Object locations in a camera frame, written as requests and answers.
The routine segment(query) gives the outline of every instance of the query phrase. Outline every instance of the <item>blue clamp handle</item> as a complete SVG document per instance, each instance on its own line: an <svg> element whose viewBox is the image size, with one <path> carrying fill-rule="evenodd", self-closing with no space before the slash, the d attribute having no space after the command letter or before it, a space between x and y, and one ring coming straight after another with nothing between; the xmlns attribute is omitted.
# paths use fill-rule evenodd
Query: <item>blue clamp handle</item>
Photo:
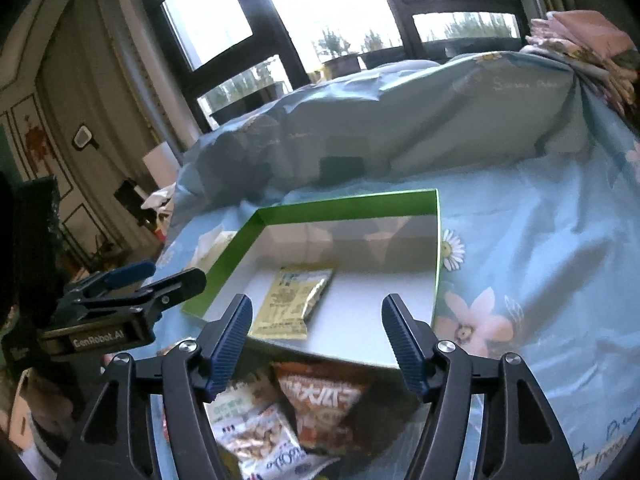
<svg viewBox="0 0 640 480"><path fill-rule="evenodd" d="M204 402L213 401L228 386L253 317L251 300L236 294L222 317L202 329L197 339L202 362L191 381L201 387Z"/></svg>
<svg viewBox="0 0 640 480"><path fill-rule="evenodd" d="M108 290L117 290L123 286L141 282L156 272L156 264L151 260L144 260L119 269L110 270L105 275L104 286Z"/></svg>
<svg viewBox="0 0 640 480"><path fill-rule="evenodd" d="M407 389L423 399L429 393L425 364L433 358L438 338L428 324L413 318L397 294L382 302L382 325Z"/></svg>

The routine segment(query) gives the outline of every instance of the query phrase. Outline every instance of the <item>orange snack bag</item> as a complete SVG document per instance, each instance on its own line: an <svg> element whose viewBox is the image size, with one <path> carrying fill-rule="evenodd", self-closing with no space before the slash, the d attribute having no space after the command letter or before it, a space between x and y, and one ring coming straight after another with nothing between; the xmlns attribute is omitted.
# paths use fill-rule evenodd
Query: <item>orange snack bag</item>
<svg viewBox="0 0 640 480"><path fill-rule="evenodd" d="M272 363L280 388L293 405L300 445L345 454L357 447L345 424L369 386L366 372L342 363Z"/></svg>

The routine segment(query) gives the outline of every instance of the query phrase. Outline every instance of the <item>bed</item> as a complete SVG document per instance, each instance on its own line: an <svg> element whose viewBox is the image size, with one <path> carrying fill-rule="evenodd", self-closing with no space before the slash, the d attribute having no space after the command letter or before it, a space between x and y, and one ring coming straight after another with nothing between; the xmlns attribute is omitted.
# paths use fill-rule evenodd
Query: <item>bed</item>
<svg viewBox="0 0 640 480"><path fill-rule="evenodd" d="M440 192L449 247L436 333L475 354L521 354L580 477L599 478L640 415L640 142L564 64L495 52L366 71L223 125L186 155L153 279L181 270L201 234L236 230L258 206L423 188ZM201 326L173 308L155 344L132 354ZM459 479L472 476L481 413L474 398ZM403 478L425 415L338 476Z"/></svg>

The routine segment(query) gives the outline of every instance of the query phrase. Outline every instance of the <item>window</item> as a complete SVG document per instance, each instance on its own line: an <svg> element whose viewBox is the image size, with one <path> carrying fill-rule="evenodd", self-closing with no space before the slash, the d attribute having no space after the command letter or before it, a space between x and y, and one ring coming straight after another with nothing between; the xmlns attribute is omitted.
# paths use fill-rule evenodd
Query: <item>window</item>
<svg viewBox="0 0 640 480"><path fill-rule="evenodd" d="M198 98L212 130L220 124L255 110L291 92L279 56L252 66Z"/></svg>
<svg viewBox="0 0 640 480"><path fill-rule="evenodd" d="M495 12L434 12L414 16L422 41L456 38L518 38L513 14Z"/></svg>
<svg viewBox="0 0 640 480"><path fill-rule="evenodd" d="M191 68L252 34L238 0L165 0L163 5Z"/></svg>
<svg viewBox="0 0 640 480"><path fill-rule="evenodd" d="M307 73L359 72L359 54L402 45L386 0L272 1Z"/></svg>
<svg viewBox="0 0 640 480"><path fill-rule="evenodd" d="M519 50L519 0L143 0L208 132L293 89L403 59Z"/></svg>

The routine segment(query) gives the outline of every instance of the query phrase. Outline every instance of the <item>cardboard box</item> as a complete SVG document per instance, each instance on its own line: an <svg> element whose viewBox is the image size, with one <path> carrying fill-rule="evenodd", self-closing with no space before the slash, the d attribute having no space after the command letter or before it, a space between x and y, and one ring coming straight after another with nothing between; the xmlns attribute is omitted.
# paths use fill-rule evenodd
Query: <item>cardboard box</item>
<svg viewBox="0 0 640 480"><path fill-rule="evenodd" d="M205 291L183 310L219 319L246 294L254 319L276 272L327 263L334 276L307 322L306 340L260 340L312 356L397 368L382 326L387 294L400 294L431 323L440 271L437 190L380 193L258 209L207 273Z"/></svg>

